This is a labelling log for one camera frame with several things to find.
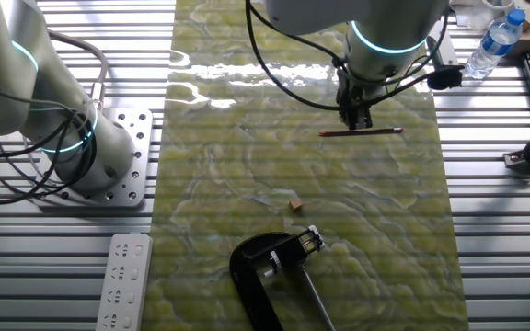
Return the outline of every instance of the red pencil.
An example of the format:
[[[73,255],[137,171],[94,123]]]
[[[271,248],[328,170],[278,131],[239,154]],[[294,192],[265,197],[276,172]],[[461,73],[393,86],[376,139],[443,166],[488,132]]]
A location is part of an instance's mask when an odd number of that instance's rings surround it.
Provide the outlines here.
[[[377,129],[377,130],[361,130],[361,131],[323,131],[318,135],[320,137],[349,137],[349,136],[361,136],[361,135],[376,135],[376,134],[394,134],[402,133],[403,128],[392,128],[392,129]]]

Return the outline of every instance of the power outlet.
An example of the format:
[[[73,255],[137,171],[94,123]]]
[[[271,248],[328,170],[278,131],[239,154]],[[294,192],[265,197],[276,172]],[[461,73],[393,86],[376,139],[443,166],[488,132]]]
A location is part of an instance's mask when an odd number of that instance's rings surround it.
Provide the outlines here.
[[[145,234],[112,237],[96,331],[140,330],[152,243]]]

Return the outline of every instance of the bottle cap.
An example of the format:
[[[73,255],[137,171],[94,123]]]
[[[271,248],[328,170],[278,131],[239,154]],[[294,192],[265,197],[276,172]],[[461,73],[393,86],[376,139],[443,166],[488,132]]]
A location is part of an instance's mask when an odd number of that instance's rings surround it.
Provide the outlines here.
[[[526,20],[526,14],[521,9],[513,9],[508,13],[506,20],[511,25],[520,26]]]

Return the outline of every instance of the green marble surface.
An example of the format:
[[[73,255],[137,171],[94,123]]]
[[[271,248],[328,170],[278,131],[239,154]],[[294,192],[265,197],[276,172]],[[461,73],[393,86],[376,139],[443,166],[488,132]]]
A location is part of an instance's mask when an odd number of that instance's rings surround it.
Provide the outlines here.
[[[263,6],[257,6],[263,12]],[[330,58],[255,24],[272,71],[334,104]],[[346,25],[309,39],[340,53]],[[256,65],[244,2],[178,0],[151,236],[144,331],[250,330],[228,259],[254,234],[314,224],[306,262],[338,330],[467,330],[432,95],[373,108],[400,135],[320,138],[335,112],[300,105]],[[302,213],[288,201],[299,197]],[[303,289],[266,281],[286,330],[326,330]]]

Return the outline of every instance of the plastic bottle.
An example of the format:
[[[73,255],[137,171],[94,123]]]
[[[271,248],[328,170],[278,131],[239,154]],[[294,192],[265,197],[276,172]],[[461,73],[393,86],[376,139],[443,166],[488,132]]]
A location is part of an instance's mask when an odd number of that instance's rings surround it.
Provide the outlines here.
[[[507,17],[492,22],[480,46],[467,61],[464,74],[477,79],[490,75],[501,58],[521,38],[524,20],[524,11],[513,9]]]

